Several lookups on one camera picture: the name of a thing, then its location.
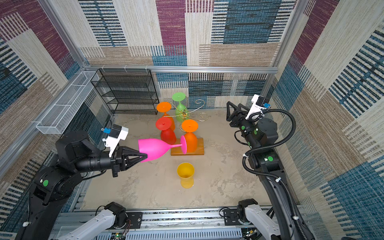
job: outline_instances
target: concrete table surface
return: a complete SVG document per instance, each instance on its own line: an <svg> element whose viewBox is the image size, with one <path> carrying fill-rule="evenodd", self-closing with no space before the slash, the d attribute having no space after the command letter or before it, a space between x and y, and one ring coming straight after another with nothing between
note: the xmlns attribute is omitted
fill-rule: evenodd
<svg viewBox="0 0 384 240"><path fill-rule="evenodd" d="M96 209L112 201L126 208L177 208L235 206L238 201L254 198L260 205L270 205L268 195L258 177L242 166L242 155L248 146L241 145L233 137L237 128L226 121L226 109L196 111L191 117L200 118L205 112L209 118L199 122L197 137L204 138L205 155L171 156L170 150L161 158L138 163L119 177L112 177L111 170L92 179L82 209ZM120 146L138 150L138 139L160 138L155 122L158 115L119 114L115 123L129 128L126 140ZM176 137L183 132L176 121ZM195 167L194 186L184 189L180 185L176 169L189 162Z"/></svg>

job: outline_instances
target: black corrugated hose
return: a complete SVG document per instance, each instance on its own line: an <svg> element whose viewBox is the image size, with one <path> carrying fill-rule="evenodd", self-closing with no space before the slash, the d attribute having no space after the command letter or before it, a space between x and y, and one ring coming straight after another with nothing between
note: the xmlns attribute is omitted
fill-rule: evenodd
<svg viewBox="0 0 384 240"><path fill-rule="evenodd" d="M267 177L274 177L275 179L278 179L279 176L277 176L275 174L272 174L272 173L269 173L269 172L258 172L258 171L255 171L255 170L252 170L252 169L248 168L247 165L245 164L245 160L247 159L247 157L250 156L251 153L254 153L254 152L257 152L257 151L260 151L260 150L266 150L266 149L270 149L270 148L273 148L273 147L280 146L280 145L284 144L286 141L288 141L293 136L293 134L295 133L295 130L296 130L295 118L293 117L293 115L290 112L288 112L286 110L283 110L283 109L268 109L268 110L266 110L264 112L252 113L249 116L249 120L251 122L257 122L259 120L259 118L252 120L252 117L254 117L256 115L259 115L261 113L265 114L265 113L272 113L272 112L284 113L285 115L287 115L291 119L292 128L291 128L290 133L283 140L281 140L281 141L279 141L277 143L274 143L274 144L271 144L271 145L262 146L262 147L257 147L257 148L253 148L251 150L248 150L245 153L246 156L243 156L242 163L243 163L244 169L247 170L248 172L252 173L252 174L263 175L263 176L267 176ZM304 230L303 230L303 228L301 226L300 219L295 220L293 218L293 217L297 217L297 212L296 212L296 209L295 209L295 204L294 204L294 201L293 201L293 197L292 197L291 193L289 192L288 186L282 180L280 180L279 182L282 185L282 187L283 187L283 189L284 189L284 191L285 191L285 193L287 195L288 203L289 203L289 206L290 206L290 209L291 209L292 220L295 223L295 226L296 226L297 230L300 232L300 235L301 235L302 239L303 240L308 240L308 238L306 237L306 235L304 233Z"/></svg>

